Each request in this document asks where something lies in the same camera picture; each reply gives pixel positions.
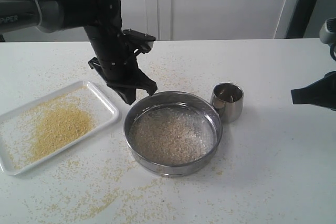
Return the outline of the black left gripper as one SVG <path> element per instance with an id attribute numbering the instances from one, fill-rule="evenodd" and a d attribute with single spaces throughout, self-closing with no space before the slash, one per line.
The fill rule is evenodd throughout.
<path id="1" fill-rule="evenodd" d="M 155 94 L 156 82 L 140 70 L 136 58 L 141 53 L 128 44 L 122 30 L 109 25 L 91 25 L 84 29 L 96 55 L 89 61 L 90 68 L 95 69 L 126 104 L 135 102 L 137 89 L 145 90 L 149 96 Z"/>

